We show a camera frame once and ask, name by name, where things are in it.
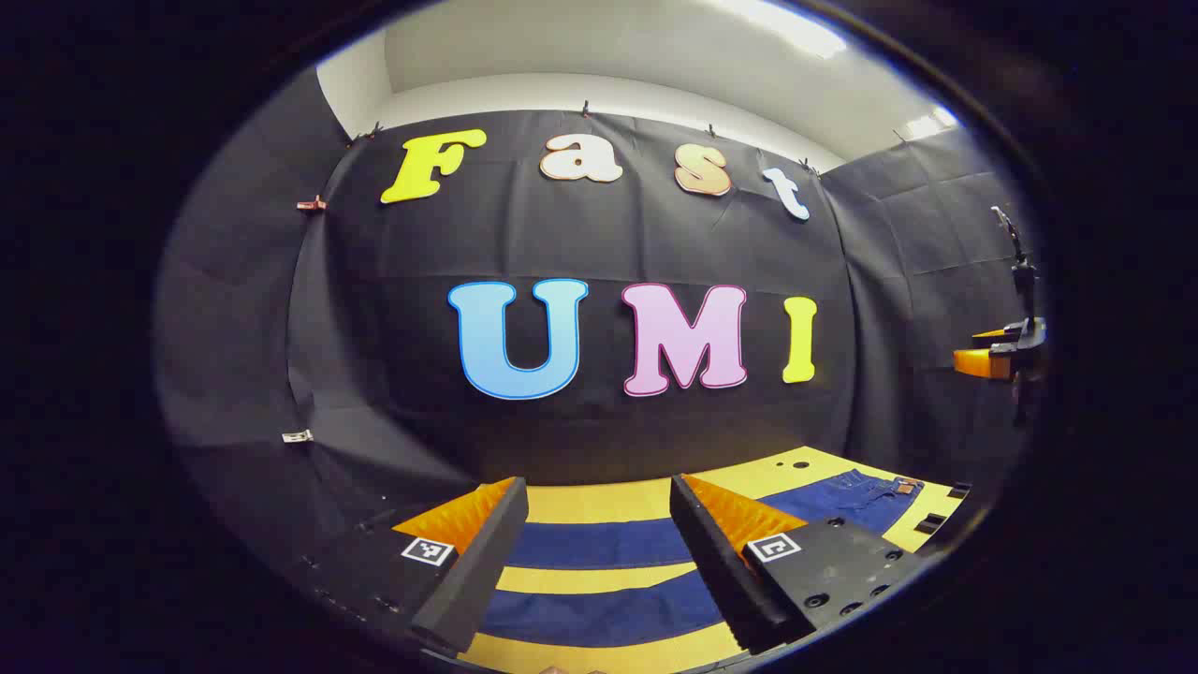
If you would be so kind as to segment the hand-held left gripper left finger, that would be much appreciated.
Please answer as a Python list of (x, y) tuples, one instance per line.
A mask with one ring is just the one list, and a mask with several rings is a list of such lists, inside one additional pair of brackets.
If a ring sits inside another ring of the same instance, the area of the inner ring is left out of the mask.
[(391, 509), (297, 560), (297, 585), (371, 640), (467, 652), (528, 517), (524, 476), (436, 508)]

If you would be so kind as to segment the blue denim jeans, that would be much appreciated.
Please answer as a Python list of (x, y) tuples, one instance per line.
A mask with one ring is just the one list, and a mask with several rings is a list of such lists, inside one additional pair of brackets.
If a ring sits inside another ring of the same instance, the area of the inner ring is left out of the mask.
[[(910, 479), (845, 470), (763, 498), (800, 520), (835, 516), (882, 535), (922, 491)], [(629, 523), (528, 523), (508, 566), (526, 570), (642, 570), (692, 559), (671, 518)], [(555, 646), (616, 648), (676, 638), (722, 623), (724, 617), (694, 571), (676, 579), (619, 593), (509, 593), (496, 590), (479, 632)]]

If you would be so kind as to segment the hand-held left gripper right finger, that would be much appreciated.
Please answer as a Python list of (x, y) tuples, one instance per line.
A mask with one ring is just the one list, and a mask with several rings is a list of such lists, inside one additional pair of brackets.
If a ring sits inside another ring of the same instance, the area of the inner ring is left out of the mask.
[(670, 514), (737, 644), (757, 655), (834, 630), (928, 566), (843, 517), (800, 520), (700, 476)]

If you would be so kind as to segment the ceiling light panel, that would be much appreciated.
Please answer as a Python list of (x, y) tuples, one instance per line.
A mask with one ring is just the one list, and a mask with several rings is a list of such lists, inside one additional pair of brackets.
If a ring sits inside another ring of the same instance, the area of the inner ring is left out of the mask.
[(945, 107), (933, 107), (932, 110), (916, 116), (916, 119), (908, 120), (898, 129), (898, 136), (902, 136), (904, 141), (912, 141), (934, 136), (934, 134), (940, 134), (946, 129), (958, 127), (958, 125), (960, 120)]

